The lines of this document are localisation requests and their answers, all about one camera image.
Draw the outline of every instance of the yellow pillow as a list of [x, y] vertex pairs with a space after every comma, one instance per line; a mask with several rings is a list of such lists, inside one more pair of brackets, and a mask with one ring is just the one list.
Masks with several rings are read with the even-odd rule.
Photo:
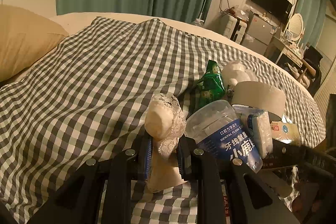
[[0, 82], [31, 66], [68, 35], [48, 18], [0, 5]]

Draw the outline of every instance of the gingham fabric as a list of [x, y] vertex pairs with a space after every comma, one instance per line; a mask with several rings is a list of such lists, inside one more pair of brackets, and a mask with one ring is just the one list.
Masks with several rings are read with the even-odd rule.
[[[159, 19], [132, 24], [98, 17], [23, 80], [0, 89], [1, 199], [15, 219], [27, 222], [88, 158], [106, 160], [129, 148], [144, 132], [153, 93], [174, 93], [190, 115], [193, 85], [209, 59], [220, 67], [240, 59], [259, 81], [285, 92], [285, 114], [304, 144], [324, 139], [314, 100], [271, 65]], [[192, 183], [156, 194], [143, 183], [132, 186], [132, 223], [195, 223]]]

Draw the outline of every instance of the mirror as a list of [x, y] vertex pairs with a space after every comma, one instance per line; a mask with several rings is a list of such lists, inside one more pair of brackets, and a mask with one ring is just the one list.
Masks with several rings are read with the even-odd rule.
[[294, 14], [288, 23], [288, 30], [293, 34], [292, 41], [297, 41], [303, 32], [303, 19], [300, 14]]

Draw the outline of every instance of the green plastic package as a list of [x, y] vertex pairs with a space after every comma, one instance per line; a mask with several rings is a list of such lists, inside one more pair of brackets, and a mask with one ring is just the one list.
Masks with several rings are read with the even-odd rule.
[[198, 80], [197, 87], [200, 92], [198, 109], [215, 100], [222, 99], [225, 95], [221, 70], [215, 61], [208, 61], [206, 72]]

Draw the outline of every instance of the white plush toy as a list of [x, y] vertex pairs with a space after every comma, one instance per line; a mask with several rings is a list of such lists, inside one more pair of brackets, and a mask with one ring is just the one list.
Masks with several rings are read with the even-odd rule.
[[239, 82], [258, 81], [254, 72], [252, 70], [245, 69], [240, 60], [236, 60], [225, 65], [222, 70], [222, 78], [224, 86], [227, 87], [229, 85], [232, 88]]

